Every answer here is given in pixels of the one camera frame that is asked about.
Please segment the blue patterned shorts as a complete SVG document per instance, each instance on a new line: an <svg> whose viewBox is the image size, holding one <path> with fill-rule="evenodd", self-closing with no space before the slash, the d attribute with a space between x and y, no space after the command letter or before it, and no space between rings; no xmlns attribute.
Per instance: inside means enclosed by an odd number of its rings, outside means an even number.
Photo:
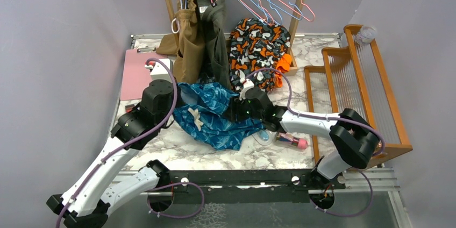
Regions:
<svg viewBox="0 0 456 228"><path fill-rule="evenodd" d="M260 130L265 130L258 120L247 119L231 122L222 114L229 100L237 96L221 84L179 83L180 89L191 91L191 103L187 109L174 109L174 120L182 130L195 140L210 145L216 150L240 150L242 141Z"/></svg>

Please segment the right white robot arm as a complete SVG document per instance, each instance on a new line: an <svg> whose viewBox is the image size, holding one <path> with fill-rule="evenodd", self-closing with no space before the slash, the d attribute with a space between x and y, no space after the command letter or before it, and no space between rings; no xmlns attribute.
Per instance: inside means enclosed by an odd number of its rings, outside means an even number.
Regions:
<svg viewBox="0 0 456 228"><path fill-rule="evenodd" d="M305 133L330 139L335 151L320 158L307 177L318 189L325 188L350 168L367 168L382 141L378 132L353 109L331 114L299 112L273 104L258 88L230 99L223 116L233 122L258 120L272 132Z"/></svg>

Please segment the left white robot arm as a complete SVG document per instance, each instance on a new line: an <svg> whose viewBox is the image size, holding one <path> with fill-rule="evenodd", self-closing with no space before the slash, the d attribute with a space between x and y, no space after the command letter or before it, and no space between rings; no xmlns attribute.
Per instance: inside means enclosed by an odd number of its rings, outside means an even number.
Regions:
<svg viewBox="0 0 456 228"><path fill-rule="evenodd" d="M122 182L112 182L165 128L180 103L175 79L152 81L143 91L142 100L119 118L102 151L79 180L65 193L47 200L47 206L59 216L56 226L102 227L110 215L139 194L167 188L169 169L159 160L150 161Z"/></svg>

